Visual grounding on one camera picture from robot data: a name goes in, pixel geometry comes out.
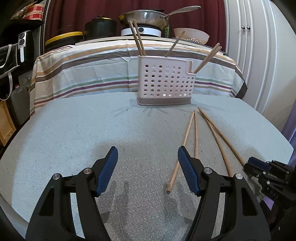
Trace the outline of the steel frying pan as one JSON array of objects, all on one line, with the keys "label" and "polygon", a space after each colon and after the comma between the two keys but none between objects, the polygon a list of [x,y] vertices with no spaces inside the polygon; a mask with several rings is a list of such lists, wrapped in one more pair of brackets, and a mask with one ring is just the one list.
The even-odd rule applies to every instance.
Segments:
[{"label": "steel frying pan", "polygon": [[132,22],[133,19],[135,19],[138,25],[154,26],[156,28],[159,28],[160,30],[163,30],[166,26],[169,25],[170,16],[195,11],[200,8],[201,6],[187,6],[172,11],[169,14],[161,13],[154,10],[139,9],[126,12],[120,15],[118,18],[121,25],[124,27],[129,27],[128,22]]}]

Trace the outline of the dark red curtain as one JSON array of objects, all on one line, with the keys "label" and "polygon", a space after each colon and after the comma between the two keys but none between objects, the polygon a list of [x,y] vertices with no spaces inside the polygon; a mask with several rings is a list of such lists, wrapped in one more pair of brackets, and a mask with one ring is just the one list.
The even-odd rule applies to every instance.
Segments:
[{"label": "dark red curtain", "polygon": [[114,21],[114,36],[130,31],[129,23],[158,30],[162,37],[177,36],[177,29],[201,30],[208,34],[206,45],[219,43],[226,50],[224,1],[50,1],[45,20],[45,40],[63,33],[85,32],[95,21]]}]

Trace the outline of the white cabinet doors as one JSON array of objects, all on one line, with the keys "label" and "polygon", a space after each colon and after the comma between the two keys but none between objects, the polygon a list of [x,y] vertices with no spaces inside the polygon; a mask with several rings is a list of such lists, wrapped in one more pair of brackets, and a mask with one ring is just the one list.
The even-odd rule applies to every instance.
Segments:
[{"label": "white cabinet doors", "polygon": [[295,102],[295,32],[273,1],[224,6],[226,52],[246,82],[243,100],[281,131]]}]

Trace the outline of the striped tablecloth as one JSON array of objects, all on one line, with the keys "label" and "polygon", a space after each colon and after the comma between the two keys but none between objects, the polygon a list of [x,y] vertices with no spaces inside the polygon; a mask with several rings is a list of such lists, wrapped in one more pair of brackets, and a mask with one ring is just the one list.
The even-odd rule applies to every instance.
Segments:
[{"label": "striped tablecloth", "polygon": [[[134,39],[67,45],[39,56],[33,67],[30,114],[59,98],[137,91]],[[218,53],[196,75],[196,94],[243,98],[247,85],[233,59]]]}]

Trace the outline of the grey table mat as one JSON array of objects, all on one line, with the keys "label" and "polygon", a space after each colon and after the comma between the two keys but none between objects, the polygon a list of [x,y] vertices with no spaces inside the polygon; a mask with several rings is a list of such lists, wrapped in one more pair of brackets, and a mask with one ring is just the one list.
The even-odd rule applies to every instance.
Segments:
[{"label": "grey table mat", "polygon": [[[141,106],[133,92],[56,99],[21,128],[1,158],[1,204],[26,231],[35,205],[55,173],[70,176],[118,149],[118,163],[97,204],[112,240],[183,240],[199,199],[182,172],[171,193],[166,187],[178,148],[193,154],[195,122],[201,108],[244,161],[287,163],[292,146],[260,113],[236,98],[195,94],[189,105]],[[198,156],[225,175],[220,150],[198,118]]]}]

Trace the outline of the yellow black flat container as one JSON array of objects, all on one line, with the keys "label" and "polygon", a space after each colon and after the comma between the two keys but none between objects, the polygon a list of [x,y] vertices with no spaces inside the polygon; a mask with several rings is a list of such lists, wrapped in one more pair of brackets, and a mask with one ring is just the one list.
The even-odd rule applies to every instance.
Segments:
[{"label": "yellow black flat container", "polygon": [[60,34],[45,42],[45,51],[48,52],[67,45],[75,45],[83,40],[84,35],[80,31]]}]

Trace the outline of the wooden board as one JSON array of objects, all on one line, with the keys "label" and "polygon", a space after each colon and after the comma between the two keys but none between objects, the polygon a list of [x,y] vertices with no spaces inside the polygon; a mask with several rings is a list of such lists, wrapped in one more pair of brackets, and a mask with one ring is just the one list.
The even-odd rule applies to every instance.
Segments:
[{"label": "wooden board", "polygon": [[5,101],[0,102],[0,139],[1,145],[6,146],[9,139],[16,131],[15,125],[11,119],[7,104]]}]

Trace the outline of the white induction cooker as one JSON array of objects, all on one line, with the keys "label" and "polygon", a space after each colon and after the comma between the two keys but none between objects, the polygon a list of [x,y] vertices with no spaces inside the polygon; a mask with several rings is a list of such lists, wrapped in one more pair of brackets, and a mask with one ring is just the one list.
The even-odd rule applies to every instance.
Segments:
[{"label": "white induction cooker", "polygon": [[[151,26],[138,26],[138,31],[141,36],[152,36],[161,37],[162,32],[158,28],[153,28]],[[132,36],[132,30],[130,27],[123,28],[120,32],[121,36]]]}]

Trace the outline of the black air fryer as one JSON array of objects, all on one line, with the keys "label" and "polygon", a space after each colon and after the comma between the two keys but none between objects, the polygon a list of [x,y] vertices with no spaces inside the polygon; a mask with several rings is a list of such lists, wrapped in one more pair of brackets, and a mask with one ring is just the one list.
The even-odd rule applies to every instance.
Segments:
[{"label": "black air fryer", "polygon": [[28,72],[34,65],[35,46],[31,31],[25,31],[18,36],[17,62],[21,72]]}]

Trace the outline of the red checked round tins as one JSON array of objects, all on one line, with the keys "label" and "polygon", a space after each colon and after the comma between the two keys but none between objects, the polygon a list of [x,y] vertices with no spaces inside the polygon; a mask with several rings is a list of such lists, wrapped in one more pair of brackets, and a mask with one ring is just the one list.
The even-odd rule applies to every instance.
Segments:
[{"label": "red checked round tins", "polygon": [[29,6],[26,11],[23,19],[25,20],[42,20],[44,13],[43,4],[34,4]]}]

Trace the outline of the packaged snack bags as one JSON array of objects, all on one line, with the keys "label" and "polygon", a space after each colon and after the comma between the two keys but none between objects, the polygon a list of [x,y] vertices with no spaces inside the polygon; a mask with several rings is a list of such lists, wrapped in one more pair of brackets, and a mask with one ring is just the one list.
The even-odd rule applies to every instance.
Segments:
[{"label": "packaged snack bags", "polygon": [[21,4],[20,7],[18,7],[17,11],[12,15],[10,20],[15,19],[21,19],[25,16],[25,14],[28,12],[28,9],[33,6],[37,1],[34,0],[28,0],[25,1],[23,4]]}]

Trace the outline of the olive oil bottle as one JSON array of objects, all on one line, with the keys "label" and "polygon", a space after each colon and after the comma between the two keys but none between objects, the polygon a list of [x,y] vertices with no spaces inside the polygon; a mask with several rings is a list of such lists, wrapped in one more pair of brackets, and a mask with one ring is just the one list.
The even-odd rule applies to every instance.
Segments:
[{"label": "olive oil bottle", "polygon": [[164,37],[165,38],[170,38],[171,37],[171,27],[170,26],[166,26],[164,29]]}]

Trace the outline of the pink perforated utensil holder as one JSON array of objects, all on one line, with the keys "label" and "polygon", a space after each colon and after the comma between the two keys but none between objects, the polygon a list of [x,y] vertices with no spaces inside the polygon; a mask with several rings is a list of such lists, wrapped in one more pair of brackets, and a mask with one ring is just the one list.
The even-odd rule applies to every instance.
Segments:
[{"label": "pink perforated utensil holder", "polygon": [[181,58],[139,56],[138,104],[190,104],[196,78],[192,64]]}]

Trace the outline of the black pot yellow lid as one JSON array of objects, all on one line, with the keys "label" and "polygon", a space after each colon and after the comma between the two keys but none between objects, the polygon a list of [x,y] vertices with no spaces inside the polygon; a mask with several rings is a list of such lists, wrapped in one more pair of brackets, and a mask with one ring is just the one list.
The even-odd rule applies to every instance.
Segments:
[{"label": "black pot yellow lid", "polygon": [[84,39],[93,40],[116,36],[117,22],[104,16],[98,16],[84,26]]}]

